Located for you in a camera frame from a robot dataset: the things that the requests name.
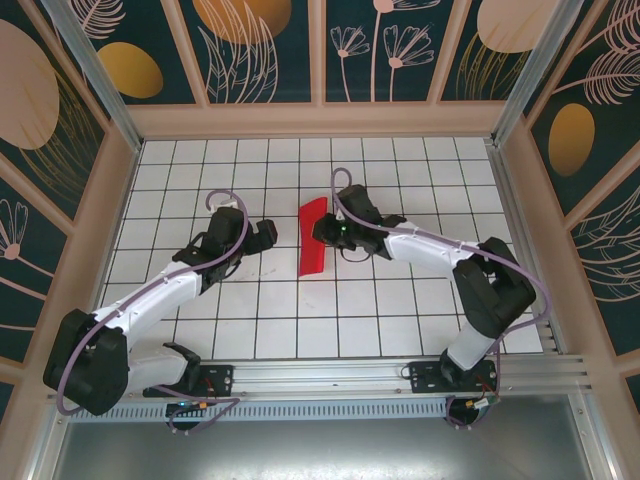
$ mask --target plant drawing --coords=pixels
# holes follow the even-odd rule
[[[106,40],[120,24],[126,13],[122,0],[69,0],[85,35]]]
[[[58,126],[41,148],[20,149],[22,158],[37,177],[62,198],[79,202],[96,158],[99,142],[82,100],[58,73],[60,91]],[[33,103],[35,111],[47,108]]]
[[[7,261],[18,260],[39,273],[48,277],[53,277],[51,272],[34,265],[20,255],[20,244],[22,243],[27,229],[28,218],[29,210],[22,203],[16,202],[12,211],[11,205],[7,199],[3,198],[0,200],[0,258]],[[46,295],[27,288],[24,285],[12,282],[4,277],[0,277],[0,283],[13,288],[20,293],[37,298],[38,300],[44,301],[47,298]],[[21,327],[5,324],[0,324],[0,328],[20,331],[33,331],[35,329],[34,327]]]
[[[597,300],[640,296],[640,187],[617,207],[582,220],[574,242]]]
[[[371,53],[371,101],[376,101],[376,54],[378,51],[378,33],[383,14],[396,11],[422,10],[435,7],[440,0],[373,0],[373,6],[378,12],[373,30],[373,50]]]
[[[362,33],[362,27],[347,27],[344,29],[344,32],[342,32],[342,29],[340,27],[332,28],[331,40],[333,42],[333,46],[338,52],[338,56],[340,57],[344,93],[347,96],[347,102],[351,102],[351,97],[349,96],[349,87],[347,86],[347,76],[344,68],[344,59],[367,53],[369,52],[370,47],[368,43],[364,43],[366,37],[364,33]]]
[[[384,29],[384,46],[391,67],[391,80],[389,81],[389,101],[393,102],[393,80],[395,71],[402,67],[424,65],[433,61],[433,50],[427,50],[431,45],[431,39],[427,32],[429,27],[423,29],[407,27],[398,38],[398,26]]]
[[[229,0],[220,3],[223,12],[209,0],[201,0],[206,23],[220,33],[211,36],[198,27],[209,54],[207,93],[214,103],[255,103],[266,95],[266,102],[271,102],[278,88],[278,55],[269,26],[246,3],[244,22]]]
[[[582,85],[591,104],[621,105],[640,85],[640,0],[616,0],[607,26],[578,50],[604,37],[609,51],[600,55],[582,80],[556,88],[553,94]]]

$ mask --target white grid mat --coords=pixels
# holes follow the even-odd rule
[[[152,141],[144,146],[102,304],[157,275],[206,230],[208,191],[230,188],[254,226],[274,220],[278,244],[243,259],[231,278],[171,312],[148,339],[173,340],[217,360],[439,355],[466,321],[447,279],[382,258],[349,263],[331,248],[324,273],[297,278],[298,208],[330,196],[338,166],[367,186],[383,215],[402,214],[456,239],[511,242],[480,138]],[[542,352],[535,326],[509,335],[502,349]]]

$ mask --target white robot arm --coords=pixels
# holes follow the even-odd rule
[[[339,249],[361,247],[370,255],[419,265],[455,282],[468,322],[442,353],[440,372],[449,385],[454,388],[461,385],[536,299],[533,286],[523,275],[461,246],[475,247],[476,252],[482,250],[517,264],[511,251],[497,238],[482,244],[458,241],[447,244],[416,235],[418,227],[405,218],[398,215],[383,218],[362,185],[343,189],[338,199],[364,222],[407,233],[375,230],[350,218],[327,214],[314,226],[316,240]],[[490,280],[490,275],[495,275],[495,280]]]
[[[417,228],[397,215],[382,218],[371,204],[366,189],[360,185],[342,190],[339,196],[352,214],[369,223],[410,231]],[[200,358],[195,353],[175,343],[151,348],[139,346],[133,351],[132,347],[167,312],[226,278],[243,255],[253,255],[273,247],[277,241],[275,225],[271,220],[264,220],[258,222],[257,233],[250,228],[242,248],[227,261],[209,269],[169,277],[172,272],[221,257],[237,242],[243,220],[241,211],[219,208],[211,218],[208,231],[199,234],[186,248],[177,252],[173,262],[150,282],[91,314],[79,310],[69,313],[61,323],[51,351],[44,373],[45,384],[58,389],[62,372],[80,339],[97,322],[116,311],[117,316],[106,323],[74,364],[64,395],[90,413],[101,415],[127,392],[156,385],[170,386],[182,392],[192,391],[200,380]],[[442,242],[411,234],[380,232],[348,219],[338,219],[332,214],[316,222],[313,236],[336,248],[355,250],[362,247],[369,254],[390,261],[420,265],[456,283],[468,323],[440,358],[441,376],[454,390],[468,379],[496,339],[535,300],[533,287],[523,276]],[[469,242],[467,245],[515,263],[505,243],[498,239],[491,238],[482,244]],[[488,279],[490,274],[496,277],[493,282]],[[162,285],[141,294],[158,278],[165,279]],[[133,303],[120,310],[120,306],[131,298],[135,298]]]
[[[255,255],[274,246],[277,231],[273,221],[257,223],[258,231],[249,230],[241,247],[222,263],[190,271],[222,257],[240,238],[244,214],[221,207],[211,217],[207,232],[198,234],[178,251],[155,278],[113,304],[87,314],[74,310],[60,324],[44,383],[57,390],[63,371],[80,340],[108,315],[109,320],[83,350],[73,365],[64,395],[93,415],[109,411],[128,392],[166,385],[181,392],[191,392],[200,381],[200,357],[175,343],[149,346],[137,345],[145,332],[166,313],[206,292],[215,283],[227,278],[244,255]],[[184,271],[177,276],[174,272]],[[164,282],[156,288],[149,285],[158,279]]]

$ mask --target leaf illustration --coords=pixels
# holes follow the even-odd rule
[[[205,84],[207,92],[213,97],[215,103],[226,103],[229,97],[229,74],[224,59],[220,55],[220,40],[216,36],[212,39],[200,27],[198,30],[207,45],[207,53],[209,54],[209,72]]]
[[[247,72],[246,94],[238,103],[255,103],[265,93],[269,94],[266,103],[271,102],[278,87],[278,57],[273,36],[264,20],[256,21],[247,8],[249,31],[255,35],[256,43],[249,46],[251,65]]]
[[[640,49],[630,52],[610,50],[600,55],[581,81],[590,103],[621,105],[640,85]]]
[[[69,4],[84,33],[96,40],[108,38],[126,15],[122,0],[69,0]]]
[[[574,237],[595,297],[620,302],[640,295],[640,187],[616,208],[586,218]]]
[[[640,46],[640,0],[616,0],[604,30],[607,45],[618,53]]]
[[[608,238],[616,229],[624,227],[626,222],[638,221],[639,215],[640,187],[616,208],[582,220],[578,224],[578,233],[574,236],[576,247],[578,250],[593,247]]]
[[[255,103],[273,99],[278,85],[278,62],[267,24],[244,4],[244,16],[229,0],[215,6],[202,0],[205,15],[219,35],[198,27],[207,45],[209,71],[206,87],[215,103]]]

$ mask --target red plastic piece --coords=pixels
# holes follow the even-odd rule
[[[324,271],[325,244],[311,236],[313,225],[327,213],[329,199],[316,198],[300,207],[300,265],[298,276],[311,275]]]

